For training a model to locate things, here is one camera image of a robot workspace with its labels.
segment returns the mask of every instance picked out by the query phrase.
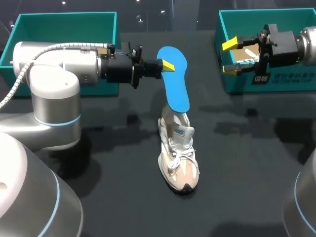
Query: blue insole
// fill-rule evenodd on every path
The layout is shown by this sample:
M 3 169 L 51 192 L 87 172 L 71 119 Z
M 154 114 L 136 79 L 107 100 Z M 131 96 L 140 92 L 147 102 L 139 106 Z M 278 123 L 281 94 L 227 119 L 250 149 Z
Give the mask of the blue insole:
M 184 80 L 188 66 L 185 56 L 177 48 L 166 46 L 159 50 L 157 59 L 163 59 L 174 65 L 174 72 L 161 73 L 167 101 L 173 111 L 186 113 L 190 108 L 190 103 Z

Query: sneaker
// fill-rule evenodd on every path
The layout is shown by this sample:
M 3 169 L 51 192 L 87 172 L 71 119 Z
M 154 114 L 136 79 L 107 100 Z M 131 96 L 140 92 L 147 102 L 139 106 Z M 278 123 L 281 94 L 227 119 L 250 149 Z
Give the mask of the sneaker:
M 158 126 L 161 137 L 158 163 L 163 177 L 176 191 L 193 191 L 198 183 L 199 169 L 193 149 L 194 128 L 190 127 L 187 114 L 176 113 L 165 106 Z

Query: teal box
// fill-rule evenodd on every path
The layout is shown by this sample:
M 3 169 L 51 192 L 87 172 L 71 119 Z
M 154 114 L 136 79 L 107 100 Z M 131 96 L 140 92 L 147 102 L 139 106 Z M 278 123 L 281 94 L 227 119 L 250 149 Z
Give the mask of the teal box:
M 20 41 L 114 43 L 120 48 L 116 12 L 20 14 L 0 59 L 0 73 L 11 88 L 15 82 L 11 65 L 13 49 Z M 119 85 L 100 80 L 97 86 L 82 86 L 81 95 L 115 96 Z M 16 96 L 30 96 L 21 84 Z
M 215 49 L 227 93 L 311 91 L 316 90 L 316 67 L 295 66 L 268 68 L 271 73 L 266 84 L 253 84 L 254 72 L 233 76 L 223 73 L 224 65 L 236 61 L 231 51 L 223 52 L 222 43 L 235 36 L 255 36 L 265 24 L 277 24 L 280 32 L 293 31 L 295 35 L 305 28 L 316 26 L 313 8 L 222 10 L 215 33 Z

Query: robotic arm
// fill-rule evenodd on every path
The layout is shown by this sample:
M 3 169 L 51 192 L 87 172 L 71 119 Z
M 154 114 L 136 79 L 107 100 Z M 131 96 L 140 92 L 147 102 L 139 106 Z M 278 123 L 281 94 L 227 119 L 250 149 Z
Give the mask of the robotic arm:
M 0 132 L 30 150 L 72 147 L 81 136 L 80 84 L 106 79 L 137 88 L 141 77 L 160 79 L 161 72 L 168 70 L 164 64 L 162 59 L 144 61 L 141 45 L 125 53 L 113 44 L 20 42 L 13 52 L 17 81 L 0 108 L 23 81 L 30 87 L 34 112 L 0 114 Z
M 292 31 L 279 32 L 276 24 L 267 24 L 257 36 L 234 37 L 222 44 L 223 51 L 241 49 L 244 46 L 259 45 L 259 61 L 254 64 L 223 66 L 224 73 L 240 75 L 255 72 L 266 73 L 270 68 L 291 66 L 302 62 L 305 66 L 316 65 L 316 27 L 304 28 L 299 36 Z

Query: white cable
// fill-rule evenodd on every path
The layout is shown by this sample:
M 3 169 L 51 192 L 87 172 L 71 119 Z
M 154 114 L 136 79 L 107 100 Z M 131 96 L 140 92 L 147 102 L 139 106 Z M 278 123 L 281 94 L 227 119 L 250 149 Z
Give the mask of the white cable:
M 35 54 L 35 56 L 32 57 L 28 63 L 24 64 L 24 67 L 22 68 L 19 76 L 17 77 L 17 79 L 15 80 L 15 83 L 13 84 L 13 87 L 11 88 L 9 93 L 6 95 L 6 97 L 0 102 L 0 109 L 2 109 L 2 107 L 5 106 L 9 102 L 9 100 L 14 96 L 19 85 L 21 84 L 21 81 L 25 77 L 27 70 L 32 67 L 34 61 L 38 57 L 40 57 L 42 54 L 49 51 L 56 50 L 56 49 L 60 49 L 60 48 L 80 48 L 81 49 L 81 47 L 90 47 L 90 49 L 97 49 L 97 48 L 111 48 L 112 46 L 113 44 L 111 43 L 58 43 L 58 44 L 54 44 L 46 48 L 43 48 L 40 52 Z

